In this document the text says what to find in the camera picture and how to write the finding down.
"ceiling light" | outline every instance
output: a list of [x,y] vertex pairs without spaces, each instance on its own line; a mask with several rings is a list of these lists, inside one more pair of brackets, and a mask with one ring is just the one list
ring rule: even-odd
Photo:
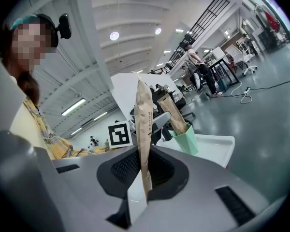
[[112,41],[115,41],[119,38],[119,33],[118,32],[112,32],[111,35],[110,35],[110,39]]
[[155,31],[155,34],[158,35],[160,33],[161,33],[161,28],[157,28],[156,31]]
[[96,118],[94,119],[94,121],[96,121],[98,118],[101,118],[102,116],[104,116],[104,115],[106,115],[106,114],[107,114],[107,112],[105,112],[104,114],[101,114],[100,116],[96,117]]
[[85,101],[86,101],[85,99],[81,99],[80,101],[78,101],[77,103],[75,103],[74,105],[72,105],[71,107],[69,107],[61,115],[66,116],[70,111],[72,111],[73,109],[75,109],[76,107],[78,107],[80,104],[84,103]]
[[75,133],[77,133],[79,130],[81,130],[83,127],[81,127],[81,128],[79,128],[79,129],[77,129],[75,132],[73,132],[71,135],[73,135],[73,134],[75,134]]

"green cup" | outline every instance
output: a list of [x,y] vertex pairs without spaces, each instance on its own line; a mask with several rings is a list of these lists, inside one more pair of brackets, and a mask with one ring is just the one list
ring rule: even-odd
[[181,135],[177,135],[175,131],[171,131],[172,136],[175,138],[182,151],[195,155],[198,153],[197,149],[197,139],[195,138],[195,134],[191,125],[187,124],[188,130]]

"concrete floor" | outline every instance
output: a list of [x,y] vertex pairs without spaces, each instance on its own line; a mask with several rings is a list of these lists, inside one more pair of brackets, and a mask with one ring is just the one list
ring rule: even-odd
[[[260,54],[249,65],[258,66],[256,73],[243,77],[238,69],[243,84],[233,95],[242,94],[246,87],[270,87],[290,80],[290,45]],[[230,95],[235,87],[223,95]],[[273,202],[290,189],[290,83],[249,94],[253,99],[249,104],[241,104],[241,98],[194,96],[182,111],[196,114],[194,120],[187,118],[196,133],[234,136],[230,171]]]

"brown paper bag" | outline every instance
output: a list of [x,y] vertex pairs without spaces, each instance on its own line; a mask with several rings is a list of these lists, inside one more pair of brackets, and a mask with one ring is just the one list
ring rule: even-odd
[[164,112],[169,111],[171,113],[170,123],[177,135],[185,133],[188,130],[188,126],[169,94],[161,97],[158,103]]
[[138,81],[134,107],[137,146],[141,162],[141,171],[145,195],[152,189],[151,177],[148,170],[148,156],[151,143],[153,121],[153,100],[149,87],[141,80]]

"desk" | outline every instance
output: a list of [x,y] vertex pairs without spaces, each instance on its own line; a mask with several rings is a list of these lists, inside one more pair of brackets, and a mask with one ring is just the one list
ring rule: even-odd
[[[227,85],[227,87],[231,87],[233,85],[236,85],[238,83],[240,83],[240,81],[238,80],[237,76],[235,75],[235,73],[231,70],[231,68],[228,66],[228,64],[226,63],[226,61],[223,59],[224,57],[226,57],[228,54],[224,55],[223,57],[219,58],[216,60],[215,63],[211,64],[208,68],[209,69],[214,69],[215,72],[217,73],[217,76],[219,78],[219,80],[222,82],[221,78],[220,78],[220,75],[216,69],[216,65],[220,65],[221,66],[221,69],[224,71],[224,73],[226,74],[226,76],[228,77],[228,79],[230,80],[230,83]],[[223,68],[223,66],[221,65],[221,62],[223,62],[227,68],[229,69],[229,71],[231,72],[231,74],[233,75],[233,77],[235,78],[235,82],[231,80],[230,76],[228,75],[228,73],[226,72],[226,70]]]

